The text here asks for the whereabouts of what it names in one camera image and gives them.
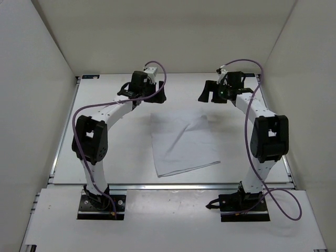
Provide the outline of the white skirt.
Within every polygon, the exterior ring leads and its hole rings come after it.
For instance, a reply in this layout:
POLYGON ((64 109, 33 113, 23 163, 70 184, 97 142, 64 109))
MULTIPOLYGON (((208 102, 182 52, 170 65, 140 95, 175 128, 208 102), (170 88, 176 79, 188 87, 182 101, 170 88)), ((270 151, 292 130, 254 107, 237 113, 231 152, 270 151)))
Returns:
POLYGON ((158 177, 173 176, 220 163, 203 110, 150 115, 153 159, 158 177))

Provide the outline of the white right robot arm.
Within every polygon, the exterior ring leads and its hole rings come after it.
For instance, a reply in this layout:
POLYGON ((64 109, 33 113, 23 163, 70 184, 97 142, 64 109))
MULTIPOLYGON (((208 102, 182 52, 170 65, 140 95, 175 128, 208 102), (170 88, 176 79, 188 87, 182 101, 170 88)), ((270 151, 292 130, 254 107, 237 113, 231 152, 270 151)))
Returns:
POLYGON ((198 98, 199 102, 232 104, 242 111, 246 122, 253 124, 247 151, 252 165, 238 191, 229 195, 225 206, 248 210, 261 200, 263 182, 271 168, 288 153, 289 120, 277 115, 253 97, 253 91, 244 86, 246 75, 241 71, 222 72, 217 81, 207 80, 198 98))

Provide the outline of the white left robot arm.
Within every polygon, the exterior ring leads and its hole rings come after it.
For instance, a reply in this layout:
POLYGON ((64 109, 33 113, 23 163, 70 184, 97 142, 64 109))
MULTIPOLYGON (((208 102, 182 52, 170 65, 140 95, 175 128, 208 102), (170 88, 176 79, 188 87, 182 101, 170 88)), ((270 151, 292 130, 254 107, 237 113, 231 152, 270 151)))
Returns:
POLYGON ((101 104, 95 114, 80 115, 79 109, 73 115, 71 148, 85 171, 87 183, 83 187, 84 192, 90 204, 99 211, 108 210, 112 215, 117 214, 103 168, 103 159, 108 151, 108 132, 141 102, 162 104, 166 101, 165 81, 156 81, 157 71, 156 67, 134 71, 130 82, 121 87, 112 102, 101 104))

